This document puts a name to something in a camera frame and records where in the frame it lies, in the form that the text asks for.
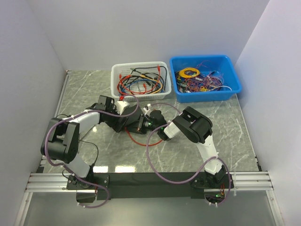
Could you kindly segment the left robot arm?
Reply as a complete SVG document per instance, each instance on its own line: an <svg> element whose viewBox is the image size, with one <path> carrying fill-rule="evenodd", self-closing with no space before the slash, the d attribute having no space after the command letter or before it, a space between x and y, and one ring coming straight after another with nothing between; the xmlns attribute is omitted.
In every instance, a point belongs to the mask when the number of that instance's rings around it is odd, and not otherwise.
<svg viewBox="0 0 301 226"><path fill-rule="evenodd" d="M80 134L101 123L119 133L139 110L138 104L131 106L123 98L115 101L112 97L100 95L96 103L77 115L52 118L41 145L41 154L52 166L63 166L77 178L82 188L89 189L95 185L94 165L88 165L79 156Z"/></svg>

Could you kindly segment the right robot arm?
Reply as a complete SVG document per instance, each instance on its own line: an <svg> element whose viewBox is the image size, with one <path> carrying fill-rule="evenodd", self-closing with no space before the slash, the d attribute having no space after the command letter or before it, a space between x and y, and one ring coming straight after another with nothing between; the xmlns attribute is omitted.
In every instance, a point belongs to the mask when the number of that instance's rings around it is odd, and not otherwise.
<svg viewBox="0 0 301 226"><path fill-rule="evenodd" d="M218 157L213 142L212 122L205 115L192 107L186 107L173 120L167 122L160 110L151 110L149 107L145 112L130 115L125 123L125 130L145 134L151 130L151 134L157 135L163 141L169 141L178 134L184 135L189 141L196 144L203 159L203 165L189 179L184 181L172 181L163 177L152 165L149 157L149 140L147 138L146 154L153 172L162 180L171 184L184 184L195 181L202 182L205 188L221 188L224 185L231 188L231 175L226 164Z"/></svg>

